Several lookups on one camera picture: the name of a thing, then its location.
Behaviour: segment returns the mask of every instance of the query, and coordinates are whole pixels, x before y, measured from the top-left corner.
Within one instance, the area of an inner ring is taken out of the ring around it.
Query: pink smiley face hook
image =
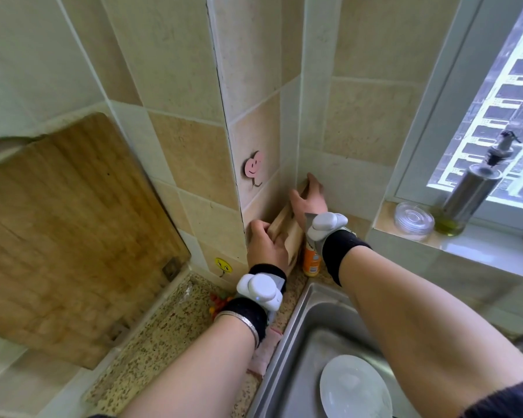
[[[244,164],[244,174],[246,177],[252,179],[252,184],[256,187],[261,186],[262,182],[259,182],[260,179],[260,169],[262,168],[263,162],[263,153],[261,151],[256,151],[252,158],[249,158]]]

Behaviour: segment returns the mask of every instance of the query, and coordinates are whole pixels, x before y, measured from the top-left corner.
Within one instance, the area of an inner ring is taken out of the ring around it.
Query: bamboo cutting board
[[[94,368],[189,252],[102,113],[0,163],[0,336]]]

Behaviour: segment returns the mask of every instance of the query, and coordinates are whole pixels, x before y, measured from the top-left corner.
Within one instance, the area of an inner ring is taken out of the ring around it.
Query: dish towel
[[[269,361],[271,361],[273,352],[275,352],[282,338],[283,333],[268,328],[265,332],[265,339],[260,343],[258,349],[254,351],[254,356],[252,356],[250,365],[248,365],[248,371],[262,379],[269,365]]]

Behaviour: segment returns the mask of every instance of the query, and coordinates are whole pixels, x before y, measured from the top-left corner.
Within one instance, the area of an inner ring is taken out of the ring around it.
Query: kitchen counter
[[[318,279],[333,281],[327,273]],[[283,302],[272,328],[284,332],[306,285],[307,277],[299,268],[286,282]],[[117,415],[154,377],[165,369],[211,324],[210,293],[226,294],[201,276],[189,274],[155,311],[143,329],[122,349],[118,357],[87,393],[86,400],[103,414]],[[261,381],[247,373],[237,394],[231,417],[243,417]]]

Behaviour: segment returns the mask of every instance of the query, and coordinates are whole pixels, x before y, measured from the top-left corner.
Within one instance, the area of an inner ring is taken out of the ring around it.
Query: stainless steel sink
[[[311,279],[294,309],[247,417],[322,417],[320,376],[338,355],[368,361],[384,379],[397,418],[416,418],[391,368],[349,298]]]

